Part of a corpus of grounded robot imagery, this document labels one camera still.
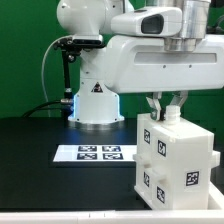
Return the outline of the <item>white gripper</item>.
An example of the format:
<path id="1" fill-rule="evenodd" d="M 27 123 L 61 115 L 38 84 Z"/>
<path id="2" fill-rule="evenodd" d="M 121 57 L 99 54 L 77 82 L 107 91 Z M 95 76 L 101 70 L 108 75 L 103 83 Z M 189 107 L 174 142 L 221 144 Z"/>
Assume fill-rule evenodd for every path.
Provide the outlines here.
<path id="1" fill-rule="evenodd" d="M 154 92 L 147 96 L 151 118 L 160 119 L 161 92 L 182 107 L 189 90 L 224 87 L 224 36 L 208 35 L 192 52 L 169 52 L 162 38 L 113 37 L 106 48 L 105 85 L 117 93 Z"/>

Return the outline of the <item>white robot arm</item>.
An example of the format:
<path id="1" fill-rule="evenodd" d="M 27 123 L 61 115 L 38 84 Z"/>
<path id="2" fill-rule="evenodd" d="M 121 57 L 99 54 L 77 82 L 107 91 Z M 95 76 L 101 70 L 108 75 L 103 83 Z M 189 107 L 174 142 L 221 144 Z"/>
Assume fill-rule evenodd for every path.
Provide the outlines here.
<path id="1" fill-rule="evenodd" d="M 119 95 L 149 93 L 152 118 L 167 117 L 159 99 L 172 92 L 182 106 L 193 90 L 224 87 L 224 35 L 207 31 L 211 0 L 60 0 L 57 19 L 69 35 L 69 60 L 79 58 L 80 89 L 69 121 L 121 123 Z"/>

